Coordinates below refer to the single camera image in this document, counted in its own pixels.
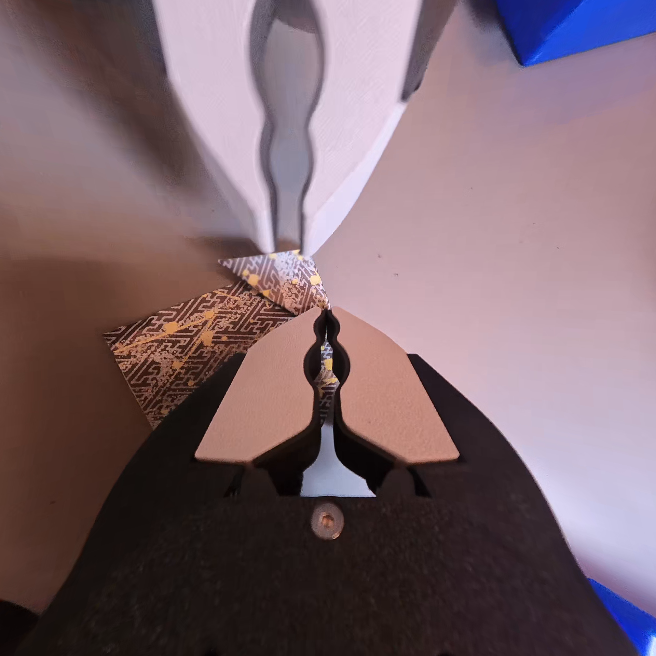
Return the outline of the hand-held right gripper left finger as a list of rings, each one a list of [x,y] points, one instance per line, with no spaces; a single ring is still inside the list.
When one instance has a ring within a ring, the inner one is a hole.
[[[278,491],[299,491],[321,446],[325,311],[314,307],[246,353],[195,452],[201,462],[267,471]]]

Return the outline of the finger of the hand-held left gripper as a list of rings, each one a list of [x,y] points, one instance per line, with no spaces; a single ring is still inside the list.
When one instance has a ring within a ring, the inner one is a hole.
[[[252,70],[256,1],[153,1],[168,79],[228,209],[228,238],[275,249],[260,159],[266,112]]]
[[[405,111],[401,93],[420,1],[314,1],[324,55],[309,124],[312,176],[304,196],[303,255],[346,218]]]

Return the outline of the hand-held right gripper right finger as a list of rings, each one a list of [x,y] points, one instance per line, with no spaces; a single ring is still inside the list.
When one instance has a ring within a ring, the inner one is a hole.
[[[393,470],[422,489],[418,466],[460,457],[409,355],[386,334],[340,307],[329,310],[337,458],[378,491]]]

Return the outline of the yellow backed black patterned paper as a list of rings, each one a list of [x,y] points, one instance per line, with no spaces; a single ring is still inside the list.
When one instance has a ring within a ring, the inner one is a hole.
[[[140,410],[155,429],[237,354],[329,297],[298,250],[221,259],[229,285],[104,333]]]

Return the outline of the blue plastic bin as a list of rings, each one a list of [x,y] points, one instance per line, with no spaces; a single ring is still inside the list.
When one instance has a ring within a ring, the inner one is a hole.
[[[655,32],[654,1],[496,1],[524,67]]]
[[[589,578],[595,593],[640,655],[655,655],[655,617]]]

